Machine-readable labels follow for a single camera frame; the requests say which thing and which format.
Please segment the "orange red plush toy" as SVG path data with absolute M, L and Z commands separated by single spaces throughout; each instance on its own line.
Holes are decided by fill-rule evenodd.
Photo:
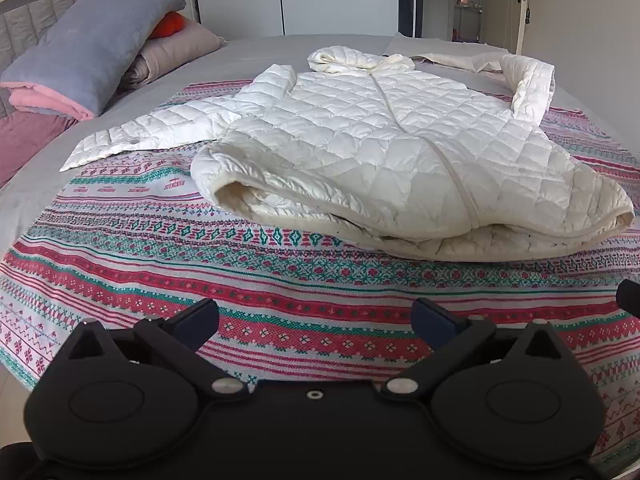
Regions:
M 149 40 L 160 39 L 175 35 L 186 27 L 186 19 L 176 11 L 168 12 L 154 27 Z

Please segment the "white quilted down jacket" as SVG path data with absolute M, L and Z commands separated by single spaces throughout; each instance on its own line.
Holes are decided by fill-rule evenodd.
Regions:
M 251 222 L 389 254 L 494 262 L 580 252 L 625 231 L 634 203 L 541 130 L 552 65 L 507 54 L 510 102 L 416 69 L 402 54 L 315 50 L 234 96 L 157 110 L 82 140 L 76 168 L 198 144 L 209 203 Z

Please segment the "red green patterned blanket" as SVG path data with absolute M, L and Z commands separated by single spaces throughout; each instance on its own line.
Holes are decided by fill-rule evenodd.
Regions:
M 108 327 L 216 301 L 204 358 L 244 382 L 384 379 L 427 355 L 409 309 L 428 297 L 505 326 L 550 321 L 606 407 L 593 460 L 639 457 L 639 322 L 615 303 L 639 276 L 639 231 L 551 260 L 395 258 L 215 209 L 190 175 L 194 146 L 129 153 L 51 178 L 53 197 L 1 263 L 1 362 L 32 388 L 84 318 Z

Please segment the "grey quilted headboard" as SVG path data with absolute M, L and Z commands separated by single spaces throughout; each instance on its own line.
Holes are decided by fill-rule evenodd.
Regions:
M 126 70 L 106 45 L 110 0 L 1 3 L 1 116 L 100 116 Z

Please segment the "beige cloth on bed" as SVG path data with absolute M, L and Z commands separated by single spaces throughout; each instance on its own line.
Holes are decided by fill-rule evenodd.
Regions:
M 425 60 L 476 74 L 500 72 L 500 60 L 510 54 L 506 49 L 488 44 L 453 42 L 437 38 L 410 38 L 401 34 L 393 36 L 384 53 L 402 54 L 413 60 Z

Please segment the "pink bedding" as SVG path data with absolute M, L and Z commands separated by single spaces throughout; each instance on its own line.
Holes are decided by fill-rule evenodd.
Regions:
M 76 119 L 17 110 L 1 119 L 0 184 L 5 186 L 24 165 Z

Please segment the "cream room door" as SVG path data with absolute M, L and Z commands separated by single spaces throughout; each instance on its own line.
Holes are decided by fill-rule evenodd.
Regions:
M 486 44 L 521 54 L 527 5 L 528 0 L 484 0 L 482 32 Z

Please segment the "beige pink pillow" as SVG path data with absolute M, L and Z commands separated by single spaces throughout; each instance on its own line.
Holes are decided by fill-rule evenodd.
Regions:
M 123 89 L 139 89 L 177 68 L 219 50 L 226 40 L 198 22 L 186 20 L 173 35 L 148 40 L 120 80 Z

